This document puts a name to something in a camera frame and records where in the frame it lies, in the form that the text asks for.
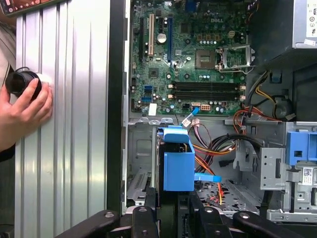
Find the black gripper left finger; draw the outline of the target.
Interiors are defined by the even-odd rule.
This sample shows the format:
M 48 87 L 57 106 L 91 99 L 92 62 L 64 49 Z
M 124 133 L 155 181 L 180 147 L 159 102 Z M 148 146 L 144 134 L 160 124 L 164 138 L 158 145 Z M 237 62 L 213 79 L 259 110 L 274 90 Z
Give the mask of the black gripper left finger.
M 131 206 L 125 215 L 100 211 L 58 235 L 59 238 L 157 238 L 157 194 L 147 188 L 144 205 Z

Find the bare person hand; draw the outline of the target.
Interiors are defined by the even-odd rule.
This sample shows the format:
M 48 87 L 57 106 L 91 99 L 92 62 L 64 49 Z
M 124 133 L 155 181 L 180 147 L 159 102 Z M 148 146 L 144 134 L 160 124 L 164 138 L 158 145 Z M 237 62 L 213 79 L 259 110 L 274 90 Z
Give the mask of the bare person hand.
M 33 94 L 39 80 L 33 79 L 15 103 L 10 103 L 10 94 L 3 86 L 0 91 L 0 150 L 12 147 L 19 139 L 30 134 L 46 122 L 53 111 L 53 94 L 48 83 L 35 100 Z

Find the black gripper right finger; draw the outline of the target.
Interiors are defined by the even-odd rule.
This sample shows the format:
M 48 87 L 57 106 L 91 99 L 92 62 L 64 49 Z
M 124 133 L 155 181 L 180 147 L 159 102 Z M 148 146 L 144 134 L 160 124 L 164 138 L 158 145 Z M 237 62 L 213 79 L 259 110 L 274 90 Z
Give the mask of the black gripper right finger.
M 259 215 L 240 211 L 232 218 L 216 207 L 205 207 L 197 193 L 189 193 L 189 227 L 194 238 L 297 238 L 299 235 Z

